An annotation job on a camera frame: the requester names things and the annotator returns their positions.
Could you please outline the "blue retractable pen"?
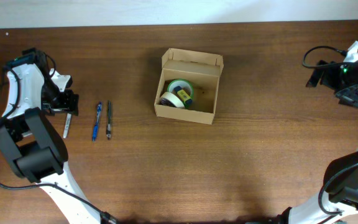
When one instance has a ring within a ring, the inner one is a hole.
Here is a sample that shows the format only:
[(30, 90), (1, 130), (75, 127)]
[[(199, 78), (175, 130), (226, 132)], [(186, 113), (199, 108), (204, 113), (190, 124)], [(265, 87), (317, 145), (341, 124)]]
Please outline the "blue retractable pen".
[(91, 138), (91, 140), (93, 142), (95, 142), (95, 140), (98, 137), (99, 121), (100, 121), (100, 117), (101, 117), (102, 107), (103, 107), (103, 104), (100, 101), (96, 107), (96, 119), (94, 122), (93, 133), (92, 133), (92, 138)]

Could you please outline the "yellow and black highlighter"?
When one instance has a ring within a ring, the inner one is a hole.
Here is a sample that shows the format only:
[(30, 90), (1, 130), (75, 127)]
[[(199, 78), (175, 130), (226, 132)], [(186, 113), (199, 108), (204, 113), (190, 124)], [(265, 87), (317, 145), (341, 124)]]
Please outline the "yellow and black highlighter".
[(190, 106), (192, 104), (192, 97), (181, 86), (176, 86), (174, 91), (186, 106)]

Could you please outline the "black and white marker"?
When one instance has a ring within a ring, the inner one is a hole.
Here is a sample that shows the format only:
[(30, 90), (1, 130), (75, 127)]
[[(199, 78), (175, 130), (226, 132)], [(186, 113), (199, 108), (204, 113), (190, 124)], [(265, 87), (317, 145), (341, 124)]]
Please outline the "black and white marker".
[(66, 139), (68, 137), (70, 124), (71, 124), (71, 118), (72, 118), (72, 114), (68, 113), (67, 116), (66, 116), (65, 126), (64, 126), (64, 129), (63, 129), (63, 138), (64, 139)]

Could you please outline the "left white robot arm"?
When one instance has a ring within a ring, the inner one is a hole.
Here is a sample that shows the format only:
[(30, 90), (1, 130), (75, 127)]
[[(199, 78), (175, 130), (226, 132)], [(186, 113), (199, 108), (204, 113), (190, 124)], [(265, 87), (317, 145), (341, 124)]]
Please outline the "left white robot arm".
[[(112, 223), (117, 218), (93, 205), (74, 179), (68, 150), (48, 116), (78, 115), (79, 96), (72, 77), (57, 72), (51, 56), (36, 48), (7, 62), (2, 75), (9, 80), (9, 96), (0, 118), (0, 151), (13, 173), (42, 189), (69, 223)], [(0, 182), (0, 187), (14, 190)]]

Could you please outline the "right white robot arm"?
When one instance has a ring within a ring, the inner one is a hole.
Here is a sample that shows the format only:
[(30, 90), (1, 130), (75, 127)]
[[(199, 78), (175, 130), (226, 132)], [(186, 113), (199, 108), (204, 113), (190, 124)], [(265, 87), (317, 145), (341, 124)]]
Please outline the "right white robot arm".
[[(341, 63), (319, 61), (306, 86), (324, 85), (334, 91), (339, 104), (358, 108), (358, 41), (347, 50)], [(358, 148), (333, 160), (327, 167), (319, 192), (297, 207), (288, 207), (268, 223), (340, 223), (358, 214)]]

